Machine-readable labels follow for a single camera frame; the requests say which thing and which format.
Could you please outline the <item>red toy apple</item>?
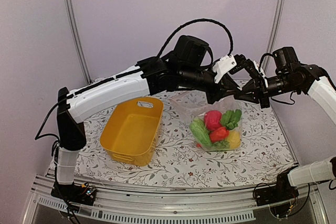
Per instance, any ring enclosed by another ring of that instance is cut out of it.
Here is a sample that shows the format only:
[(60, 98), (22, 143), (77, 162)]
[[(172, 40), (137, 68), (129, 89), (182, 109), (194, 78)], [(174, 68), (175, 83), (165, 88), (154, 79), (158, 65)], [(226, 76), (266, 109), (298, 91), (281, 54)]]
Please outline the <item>red toy apple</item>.
[(204, 124), (209, 131), (214, 131), (221, 127), (222, 113), (217, 110), (208, 111), (204, 115)]

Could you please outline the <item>clear zip top bag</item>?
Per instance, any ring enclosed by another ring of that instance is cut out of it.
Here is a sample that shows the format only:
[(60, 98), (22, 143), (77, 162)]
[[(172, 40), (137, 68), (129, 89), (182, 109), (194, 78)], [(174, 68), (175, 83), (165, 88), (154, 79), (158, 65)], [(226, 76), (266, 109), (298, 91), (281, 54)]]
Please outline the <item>clear zip top bag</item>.
[(231, 97), (207, 103), (200, 91), (185, 91), (170, 98), (195, 142), (208, 152), (236, 150), (241, 146), (243, 112)]

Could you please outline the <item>green toy grapes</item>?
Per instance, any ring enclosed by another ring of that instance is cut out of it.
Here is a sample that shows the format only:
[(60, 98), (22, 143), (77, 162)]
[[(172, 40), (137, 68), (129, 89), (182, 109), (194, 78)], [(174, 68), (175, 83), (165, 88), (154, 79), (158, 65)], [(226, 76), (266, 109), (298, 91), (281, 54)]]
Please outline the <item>green toy grapes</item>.
[(230, 143), (228, 141), (218, 141), (212, 144), (211, 149), (213, 151), (222, 151), (230, 149)]

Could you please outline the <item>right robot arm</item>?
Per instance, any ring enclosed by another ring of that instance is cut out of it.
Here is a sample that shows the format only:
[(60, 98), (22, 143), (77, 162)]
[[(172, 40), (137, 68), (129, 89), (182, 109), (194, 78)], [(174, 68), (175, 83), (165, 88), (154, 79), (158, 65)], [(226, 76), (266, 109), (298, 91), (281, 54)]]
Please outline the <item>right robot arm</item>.
[[(315, 101), (328, 117), (335, 121), (335, 85), (329, 74), (317, 65), (307, 65), (298, 60), (293, 47), (282, 47), (270, 54), (276, 70), (275, 76), (265, 76), (261, 66), (244, 55), (235, 55), (236, 66), (230, 70), (235, 74), (246, 70), (251, 79), (234, 95), (236, 100), (249, 101), (268, 108), (275, 96), (285, 93), (304, 93)], [(335, 179), (335, 158), (327, 158), (305, 166), (298, 166), (279, 175), (283, 180), (271, 190), (276, 201), (291, 194), (292, 187), (317, 184)]]

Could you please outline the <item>yellow plastic basket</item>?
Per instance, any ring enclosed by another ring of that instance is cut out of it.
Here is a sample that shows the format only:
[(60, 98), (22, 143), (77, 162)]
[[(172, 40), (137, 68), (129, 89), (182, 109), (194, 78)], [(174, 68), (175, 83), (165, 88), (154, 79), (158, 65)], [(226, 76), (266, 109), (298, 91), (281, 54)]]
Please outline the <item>yellow plastic basket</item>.
[(154, 97), (118, 104), (102, 131), (101, 146), (115, 161), (148, 165), (161, 129), (163, 109), (163, 102)]

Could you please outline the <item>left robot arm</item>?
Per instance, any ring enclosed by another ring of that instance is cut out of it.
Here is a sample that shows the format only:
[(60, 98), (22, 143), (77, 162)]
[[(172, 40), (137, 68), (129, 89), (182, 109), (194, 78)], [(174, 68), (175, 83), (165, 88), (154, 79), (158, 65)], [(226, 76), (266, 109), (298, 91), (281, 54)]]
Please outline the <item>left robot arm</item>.
[(93, 114), (132, 99), (178, 88), (203, 91), (209, 103), (237, 92), (237, 84), (228, 76), (238, 64), (237, 58), (228, 54), (202, 65), (204, 56), (211, 53), (207, 42), (183, 35), (166, 54), (159, 51), (157, 56), (141, 60), (122, 73), (78, 90), (60, 89), (53, 106), (58, 126), (58, 192), (67, 200), (78, 195), (78, 188), (73, 185), (75, 166), (80, 150), (87, 143), (83, 123)]

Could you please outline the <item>green toy lettuce leaf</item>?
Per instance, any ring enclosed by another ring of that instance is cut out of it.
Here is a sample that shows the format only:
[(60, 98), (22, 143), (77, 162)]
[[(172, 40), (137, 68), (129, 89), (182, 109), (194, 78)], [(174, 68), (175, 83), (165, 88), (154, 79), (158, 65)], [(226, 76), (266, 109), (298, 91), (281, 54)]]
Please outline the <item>green toy lettuce leaf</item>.
[(241, 119), (242, 111), (240, 109), (236, 110), (227, 110), (222, 114), (220, 123), (227, 130), (233, 130), (238, 127), (238, 123)]

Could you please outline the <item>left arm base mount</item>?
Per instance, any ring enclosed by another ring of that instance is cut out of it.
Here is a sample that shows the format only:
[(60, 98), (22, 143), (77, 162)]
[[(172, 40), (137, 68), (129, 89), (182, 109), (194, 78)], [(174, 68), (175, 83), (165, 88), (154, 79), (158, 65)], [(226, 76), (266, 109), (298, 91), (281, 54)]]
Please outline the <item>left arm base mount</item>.
[(61, 185), (54, 183), (51, 195), (63, 200), (65, 203), (78, 203), (87, 206), (93, 206), (97, 194), (97, 188), (94, 185), (84, 183), (82, 185)]

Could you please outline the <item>yellow toy lemon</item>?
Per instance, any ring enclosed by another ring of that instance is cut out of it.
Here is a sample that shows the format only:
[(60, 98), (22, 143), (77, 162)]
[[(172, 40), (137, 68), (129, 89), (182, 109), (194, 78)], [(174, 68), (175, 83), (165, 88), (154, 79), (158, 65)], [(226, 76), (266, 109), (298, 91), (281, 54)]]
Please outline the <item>yellow toy lemon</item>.
[(240, 134), (237, 131), (230, 131), (228, 137), (226, 138), (226, 141), (229, 143), (230, 149), (237, 149), (240, 147), (241, 140), (240, 140)]

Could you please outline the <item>red toy tomato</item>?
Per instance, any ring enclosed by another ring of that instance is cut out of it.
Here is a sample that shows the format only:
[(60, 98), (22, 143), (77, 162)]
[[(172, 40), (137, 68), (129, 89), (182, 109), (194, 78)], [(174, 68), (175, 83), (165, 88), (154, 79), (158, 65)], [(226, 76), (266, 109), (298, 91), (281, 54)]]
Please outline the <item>red toy tomato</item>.
[(210, 135), (209, 138), (212, 143), (223, 141), (229, 135), (229, 130), (226, 127), (219, 127), (214, 130)]

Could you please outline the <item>green toy cucumber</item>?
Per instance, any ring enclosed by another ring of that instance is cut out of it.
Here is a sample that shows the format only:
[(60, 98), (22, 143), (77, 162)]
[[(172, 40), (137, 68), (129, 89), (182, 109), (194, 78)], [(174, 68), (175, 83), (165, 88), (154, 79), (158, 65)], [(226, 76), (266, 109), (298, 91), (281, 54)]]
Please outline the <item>green toy cucumber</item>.
[(202, 119), (194, 118), (194, 120), (190, 124), (190, 130), (201, 146), (211, 147), (212, 143), (209, 138), (209, 131), (207, 130), (205, 123)]

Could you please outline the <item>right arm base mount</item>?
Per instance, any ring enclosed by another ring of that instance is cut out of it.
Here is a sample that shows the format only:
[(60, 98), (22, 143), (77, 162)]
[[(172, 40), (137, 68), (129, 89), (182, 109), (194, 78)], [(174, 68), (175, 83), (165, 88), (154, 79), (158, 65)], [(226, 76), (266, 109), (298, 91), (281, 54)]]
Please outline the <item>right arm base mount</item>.
[(257, 206), (271, 205), (286, 201), (282, 206), (273, 206), (270, 211), (276, 218), (282, 219), (290, 216), (299, 196), (296, 187), (291, 186), (288, 174), (289, 169), (277, 175), (275, 185), (259, 183), (253, 190), (253, 198)]

